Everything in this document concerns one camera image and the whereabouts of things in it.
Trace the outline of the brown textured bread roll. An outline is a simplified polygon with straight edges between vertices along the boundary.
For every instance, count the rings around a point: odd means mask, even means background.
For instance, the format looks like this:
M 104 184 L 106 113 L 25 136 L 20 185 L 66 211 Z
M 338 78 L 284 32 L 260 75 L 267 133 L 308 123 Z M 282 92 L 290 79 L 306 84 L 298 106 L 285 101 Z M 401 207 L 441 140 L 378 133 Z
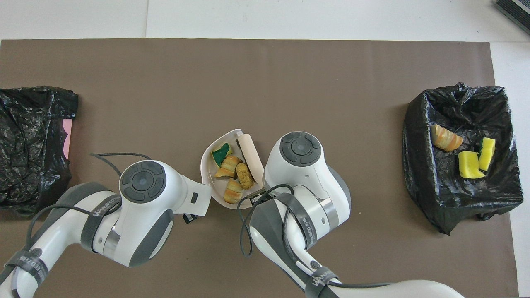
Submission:
M 248 190 L 254 186 L 255 181 L 246 163 L 241 162 L 237 164 L 236 175 L 243 189 Z

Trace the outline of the orange striped croissant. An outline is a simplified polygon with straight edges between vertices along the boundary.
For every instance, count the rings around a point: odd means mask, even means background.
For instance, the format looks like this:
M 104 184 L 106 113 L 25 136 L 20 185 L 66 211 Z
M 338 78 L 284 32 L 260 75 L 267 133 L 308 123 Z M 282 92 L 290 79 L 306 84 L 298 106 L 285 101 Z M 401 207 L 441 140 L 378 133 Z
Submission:
M 229 204 L 239 202 L 243 197 L 244 189 L 241 184 L 233 178 L 229 178 L 224 192 L 224 201 Z

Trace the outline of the small pale beige bread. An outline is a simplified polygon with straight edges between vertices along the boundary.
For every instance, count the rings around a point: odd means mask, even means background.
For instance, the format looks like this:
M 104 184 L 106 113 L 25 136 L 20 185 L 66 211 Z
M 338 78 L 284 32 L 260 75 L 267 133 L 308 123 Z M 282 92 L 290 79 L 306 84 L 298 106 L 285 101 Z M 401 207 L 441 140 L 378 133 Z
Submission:
M 220 168 L 215 173 L 215 178 L 236 178 L 236 167 L 243 161 L 234 155 L 229 155 L 224 158 Z

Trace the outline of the beige hand brush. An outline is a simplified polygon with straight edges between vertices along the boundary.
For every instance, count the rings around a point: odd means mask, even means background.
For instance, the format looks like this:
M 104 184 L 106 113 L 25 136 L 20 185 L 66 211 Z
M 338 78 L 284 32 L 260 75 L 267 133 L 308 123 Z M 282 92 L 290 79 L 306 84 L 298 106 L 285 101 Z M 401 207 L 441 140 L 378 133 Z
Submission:
M 237 136 L 236 142 L 240 147 L 242 156 L 250 170 L 250 174 L 259 187 L 263 186 L 264 167 L 258 155 L 250 134 L 241 134 Z

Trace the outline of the beige plastic dustpan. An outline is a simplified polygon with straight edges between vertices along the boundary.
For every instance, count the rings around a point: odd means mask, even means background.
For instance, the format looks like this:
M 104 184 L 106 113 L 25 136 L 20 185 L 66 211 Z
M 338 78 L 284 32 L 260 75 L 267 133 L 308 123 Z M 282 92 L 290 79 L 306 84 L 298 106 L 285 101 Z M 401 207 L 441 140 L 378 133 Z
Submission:
M 200 164 L 202 183 L 212 187 L 212 198 L 216 200 L 216 202 L 219 202 L 222 206 L 229 209 L 237 209 L 237 203 L 229 204 L 224 201 L 223 196 L 227 187 L 228 180 L 214 177 L 214 174 L 217 172 L 218 167 L 211 156 L 211 152 L 221 147 L 224 143 L 229 143 L 229 145 L 231 145 L 231 150 L 233 151 L 232 154 L 242 159 L 242 161 L 246 163 L 244 157 L 242 156 L 240 147 L 236 142 L 237 136 L 241 134 L 244 134 L 244 132 L 242 132 L 242 130 L 236 129 L 219 137 L 206 149 L 206 151 L 202 155 Z M 251 189 L 244 190 L 243 198 L 248 197 L 249 194 L 262 188 L 263 186 L 259 187 L 257 183 L 255 183 Z M 250 208 L 251 206 L 251 202 L 249 200 L 245 200 L 244 202 L 242 202 L 240 208 L 245 209 Z

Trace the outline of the green and yellow sponge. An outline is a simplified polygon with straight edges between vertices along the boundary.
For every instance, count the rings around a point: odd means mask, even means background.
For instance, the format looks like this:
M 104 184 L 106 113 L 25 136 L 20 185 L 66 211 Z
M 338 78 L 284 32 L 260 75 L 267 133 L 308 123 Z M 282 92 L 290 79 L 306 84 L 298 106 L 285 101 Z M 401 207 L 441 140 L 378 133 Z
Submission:
M 220 168 L 225 158 L 232 153 L 231 145 L 229 145 L 229 143 L 224 143 L 221 147 L 212 151 L 211 156 L 217 167 Z

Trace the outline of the large beige croissant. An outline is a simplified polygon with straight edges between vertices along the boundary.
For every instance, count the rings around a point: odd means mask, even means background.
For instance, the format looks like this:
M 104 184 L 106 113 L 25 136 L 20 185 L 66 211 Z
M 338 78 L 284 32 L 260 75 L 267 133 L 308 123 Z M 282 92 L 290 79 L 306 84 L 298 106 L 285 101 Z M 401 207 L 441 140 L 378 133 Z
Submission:
M 429 128 L 430 138 L 435 147 L 449 152 L 456 150 L 462 145 L 463 138 L 450 130 L 443 128 L 438 124 L 431 125 Z

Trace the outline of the notched yellow sponge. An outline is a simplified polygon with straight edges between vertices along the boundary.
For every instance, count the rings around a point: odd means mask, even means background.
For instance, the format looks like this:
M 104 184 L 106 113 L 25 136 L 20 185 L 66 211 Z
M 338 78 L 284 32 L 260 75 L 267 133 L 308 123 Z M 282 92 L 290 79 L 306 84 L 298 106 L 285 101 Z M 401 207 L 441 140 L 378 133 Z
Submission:
M 477 179 L 485 177 L 479 170 L 479 158 L 477 152 L 461 151 L 458 153 L 459 172 L 462 178 Z

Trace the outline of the pink bin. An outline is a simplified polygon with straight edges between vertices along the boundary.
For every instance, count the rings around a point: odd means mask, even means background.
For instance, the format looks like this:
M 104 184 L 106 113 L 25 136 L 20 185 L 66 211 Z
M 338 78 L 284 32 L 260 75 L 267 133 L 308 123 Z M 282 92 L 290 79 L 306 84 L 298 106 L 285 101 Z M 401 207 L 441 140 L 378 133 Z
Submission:
M 71 142 L 73 120 L 72 119 L 63 119 L 62 124 L 63 124 L 64 131 L 66 133 L 66 137 L 65 137 L 64 145 L 63 145 L 63 153 L 64 153 L 64 157 L 67 160 L 69 160 L 69 152 L 70 152 L 70 142 Z

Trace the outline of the crumpled black trash bag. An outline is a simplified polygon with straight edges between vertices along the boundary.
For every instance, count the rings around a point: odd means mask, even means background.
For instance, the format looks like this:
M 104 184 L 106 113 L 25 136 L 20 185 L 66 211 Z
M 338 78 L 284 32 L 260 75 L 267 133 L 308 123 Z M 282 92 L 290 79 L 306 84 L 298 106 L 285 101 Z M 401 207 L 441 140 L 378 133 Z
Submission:
M 60 87 L 0 89 L 0 211 L 32 216 L 64 194 L 64 120 L 77 108 L 78 95 Z

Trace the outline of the open black bag-lined bin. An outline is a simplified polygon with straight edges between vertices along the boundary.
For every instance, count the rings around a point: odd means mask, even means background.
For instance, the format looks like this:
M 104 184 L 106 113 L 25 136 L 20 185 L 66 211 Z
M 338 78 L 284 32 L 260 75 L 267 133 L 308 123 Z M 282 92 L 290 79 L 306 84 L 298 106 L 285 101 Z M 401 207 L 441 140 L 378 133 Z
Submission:
M 454 151 L 432 143 L 438 124 L 463 138 Z M 479 153 L 484 137 L 496 146 L 485 177 L 462 178 L 458 153 Z M 439 232 L 449 235 L 465 218 L 486 220 L 523 203 L 511 110 L 503 87 L 455 86 L 426 90 L 408 105 L 402 145 L 409 195 Z

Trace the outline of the brown table mat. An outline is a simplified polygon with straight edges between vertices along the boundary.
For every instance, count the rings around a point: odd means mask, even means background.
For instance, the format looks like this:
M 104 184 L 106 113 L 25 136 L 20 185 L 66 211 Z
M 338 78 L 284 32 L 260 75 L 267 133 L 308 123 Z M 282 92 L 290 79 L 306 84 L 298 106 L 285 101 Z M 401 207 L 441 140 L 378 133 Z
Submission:
M 486 42 L 345 40 L 3 40 L 0 88 L 79 95 L 71 184 L 117 174 L 91 152 L 132 151 L 200 181 L 200 160 L 240 128 L 267 160 L 305 131 L 352 193 L 350 218 L 310 249 L 345 283 L 426 279 L 467 297 L 518 296 L 510 215 L 441 234 L 410 199 L 402 167 L 407 104 L 423 90 L 494 86 Z

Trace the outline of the dark ribbed device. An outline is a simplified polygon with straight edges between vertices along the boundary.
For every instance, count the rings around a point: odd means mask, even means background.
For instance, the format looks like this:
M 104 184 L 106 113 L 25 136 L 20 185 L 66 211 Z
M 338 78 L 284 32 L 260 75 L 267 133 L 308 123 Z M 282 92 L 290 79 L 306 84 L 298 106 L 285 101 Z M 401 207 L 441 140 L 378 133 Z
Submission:
M 495 0 L 495 7 L 530 35 L 530 0 Z

